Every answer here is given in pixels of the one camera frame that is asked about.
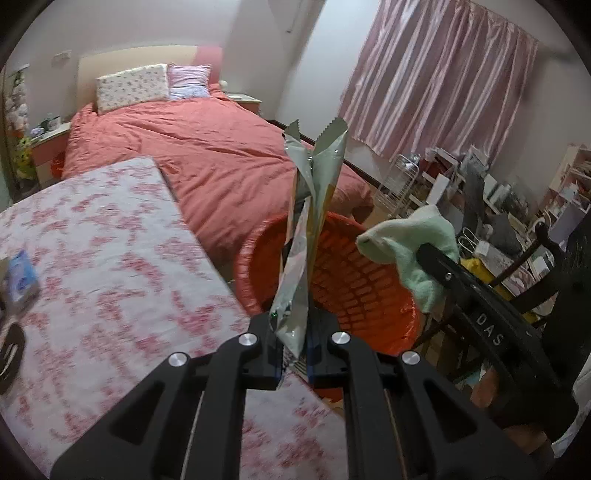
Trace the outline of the orange plastic basket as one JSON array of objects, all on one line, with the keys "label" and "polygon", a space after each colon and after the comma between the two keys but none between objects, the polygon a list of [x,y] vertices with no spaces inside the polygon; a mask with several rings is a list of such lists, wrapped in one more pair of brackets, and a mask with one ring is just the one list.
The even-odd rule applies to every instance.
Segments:
[{"label": "orange plastic basket", "polygon": [[[418,338],[420,309],[394,264],[381,265],[356,247],[362,225],[330,213],[315,256],[312,302],[335,315],[339,327],[374,351],[398,356]],[[271,217],[246,237],[235,257],[235,294],[250,316],[269,312],[286,244],[287,215]]]}]

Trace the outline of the plush toy hanging stack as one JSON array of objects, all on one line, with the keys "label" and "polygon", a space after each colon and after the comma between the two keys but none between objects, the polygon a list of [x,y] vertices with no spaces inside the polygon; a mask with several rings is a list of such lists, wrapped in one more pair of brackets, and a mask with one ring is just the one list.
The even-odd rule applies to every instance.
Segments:
[{"label": "plush toy hanging stack", "polygon": [[5,119],[10,161],[19,190],[27,192],[38,184],[32,158],[32,139],[27,105],[26,73],[28,66],[7,77]]}]

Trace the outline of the blue tissue pack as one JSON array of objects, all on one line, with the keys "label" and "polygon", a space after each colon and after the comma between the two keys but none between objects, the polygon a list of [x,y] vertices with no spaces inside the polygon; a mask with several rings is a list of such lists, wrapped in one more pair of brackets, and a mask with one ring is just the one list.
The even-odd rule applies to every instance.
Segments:
[{"label": "blue tissue pack", "polygon": [[21,250],[9,261],[8,296],[13,305],[23,303],[39,293],[39,281],[29,255]]}]

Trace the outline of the pink striped curtain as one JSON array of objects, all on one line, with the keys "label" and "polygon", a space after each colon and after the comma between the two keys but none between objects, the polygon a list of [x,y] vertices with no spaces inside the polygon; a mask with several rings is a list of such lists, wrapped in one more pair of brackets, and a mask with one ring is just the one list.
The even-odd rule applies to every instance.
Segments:
[{"label": "pink striped curtain", "polygon": [[476,147],[493,160],[525,95],[539,43],[471,1],[383,1],[339,116],[379,157]]}]

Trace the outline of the coral red duvet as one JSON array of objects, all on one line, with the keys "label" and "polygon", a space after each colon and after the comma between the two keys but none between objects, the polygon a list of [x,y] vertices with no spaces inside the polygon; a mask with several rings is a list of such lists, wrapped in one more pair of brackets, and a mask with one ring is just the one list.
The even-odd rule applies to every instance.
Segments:
[{"label": "coral red duvet", "polygon": [[260,222],[287,212],[296,173],[283,131],[214,90],[107,113],[84,106],[70,122],[63,175],[136,157],[160,168],[216,266],[231,263]]}]

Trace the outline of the silver foil snack wrapper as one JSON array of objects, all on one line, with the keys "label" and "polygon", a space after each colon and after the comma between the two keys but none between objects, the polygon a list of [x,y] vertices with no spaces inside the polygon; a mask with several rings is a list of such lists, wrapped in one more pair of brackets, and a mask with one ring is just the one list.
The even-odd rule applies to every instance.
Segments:
[{"label": "silver foil snack wrapper", "polygon": [[344,163],[348,132],[344,119],[332,119],[311,148],[304,146],[297,121],[283,132],[284,150],[294,163],[295,177],[287,213],[287,257],[270,307],[270,326],[290,360],[300,358],[304,350],[311,310],[311,275]]}]

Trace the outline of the cluttered desk items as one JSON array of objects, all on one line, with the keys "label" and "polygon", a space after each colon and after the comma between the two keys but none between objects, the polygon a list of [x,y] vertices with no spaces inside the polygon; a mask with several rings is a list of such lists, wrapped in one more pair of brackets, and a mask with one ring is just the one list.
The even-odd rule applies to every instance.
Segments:
[{"label": "cluttered desk items", "polygon": [[537,239],[537,227],[546,228],[548,239],[559,246],[573,267],[580,264],[583,254],[590,253],[590,151],[576,145],[567,148],[539,209],[529,205],[516,190],[498,206],[491,199],[485,204],[507,217],[513,239],[521,248],[518,254],[531,251],[532,255],[512,268],[517,256],[506,255],[488,239],[477,243],[476,252],[467,249],[470,257],[462,265],[486,283],[511,270],[496,289],[513,299],[537,285],[557,265],[556,255]]}]

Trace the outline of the beige pink headboard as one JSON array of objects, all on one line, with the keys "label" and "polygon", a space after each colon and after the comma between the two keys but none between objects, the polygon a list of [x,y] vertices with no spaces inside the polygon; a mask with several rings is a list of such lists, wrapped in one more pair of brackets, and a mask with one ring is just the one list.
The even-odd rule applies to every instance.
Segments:
[{"label": "beige pink headboard", "polygon": [[96,79],[122,70],[152,64],[211,65],[211,83],[221,77],[220,46],[155,45],[82,56],[78,63],[76,109],[95,102]]}]

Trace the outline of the right side nightstand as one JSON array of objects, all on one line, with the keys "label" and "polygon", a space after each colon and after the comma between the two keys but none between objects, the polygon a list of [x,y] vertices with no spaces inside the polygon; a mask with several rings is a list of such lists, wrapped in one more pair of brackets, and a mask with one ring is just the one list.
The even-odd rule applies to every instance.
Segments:
[{"label": "right side nightstand", "polygon": [[259,115],[260,105],[262,102],[255,97],[247,95],[245,93],[228,93],[228,99],[238,103],[243,109],[249,110],[250,112]]}]

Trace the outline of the floral white pillow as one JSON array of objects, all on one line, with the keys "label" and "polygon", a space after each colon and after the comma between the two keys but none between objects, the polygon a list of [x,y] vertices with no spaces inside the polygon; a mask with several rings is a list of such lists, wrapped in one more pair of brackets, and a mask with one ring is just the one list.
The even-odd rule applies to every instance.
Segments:
[{"label": "floral white pillow", "polygon": [[100,115],[122,107],[168,99],[167,65],[163,63],[96,78],[96,108]]}]

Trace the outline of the light green sock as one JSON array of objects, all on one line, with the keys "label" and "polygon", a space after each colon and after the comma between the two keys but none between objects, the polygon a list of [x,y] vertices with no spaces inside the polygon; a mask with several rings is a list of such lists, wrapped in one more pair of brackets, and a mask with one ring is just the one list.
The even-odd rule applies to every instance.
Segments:
[{"label": "light green sock", "polygon": [[377,224],[358,236],[356,248],[372,262],[396,265],[401,284],[412,293],[419,310],[429,314],[443,301],[445,293],[417,260],[419,248],[426,243],[459,262],[454,226],[436,205],[420,207],[404,219]]}]

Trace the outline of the brown hair clip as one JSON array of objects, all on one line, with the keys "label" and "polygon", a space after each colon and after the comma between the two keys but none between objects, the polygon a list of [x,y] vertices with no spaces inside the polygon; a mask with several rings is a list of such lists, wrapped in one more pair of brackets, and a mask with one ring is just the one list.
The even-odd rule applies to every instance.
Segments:
[{"label": "brown hair clip", "polygon": [[26,337],[18,322],[13,321],[1,346],[0,395],[4,395],[16,379],[24,350]]}]

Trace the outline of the pink striped pillow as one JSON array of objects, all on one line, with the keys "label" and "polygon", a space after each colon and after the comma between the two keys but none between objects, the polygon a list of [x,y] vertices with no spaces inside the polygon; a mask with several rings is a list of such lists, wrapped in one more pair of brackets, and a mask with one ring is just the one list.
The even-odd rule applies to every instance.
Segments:
[{"label": "pink striped pillow", "polygon": [[211,65],[169,64],[167,66],[169,99],[185,100],[208,97],[209,76],[211,76]]}]

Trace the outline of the pink white nightstand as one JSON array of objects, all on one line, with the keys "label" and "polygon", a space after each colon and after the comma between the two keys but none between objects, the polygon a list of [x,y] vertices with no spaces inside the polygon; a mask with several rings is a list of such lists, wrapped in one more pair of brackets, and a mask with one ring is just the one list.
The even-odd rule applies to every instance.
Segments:
[{"label": "pink white nightstand", "polygon": [[52,173],[51,165],[56,158],[64,156],[69,140],[69,131],[70,123],[66,122],[56,130],[40,136],[33,143],[32,158],[41,189],[59,180]]}]

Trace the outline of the floral pink tablecloth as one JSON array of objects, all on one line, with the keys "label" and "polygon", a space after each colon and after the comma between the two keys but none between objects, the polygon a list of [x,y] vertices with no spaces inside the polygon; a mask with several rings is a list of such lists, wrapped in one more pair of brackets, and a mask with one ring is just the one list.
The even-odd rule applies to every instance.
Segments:
[{"label": "floral pink tablecloth", "polygon": [[40,285],[16,317],[26,345],[1,417],[43,475],[168,355],[214,352],[249,327],[149,158],[4,210],[1,253],[25,253]]}]

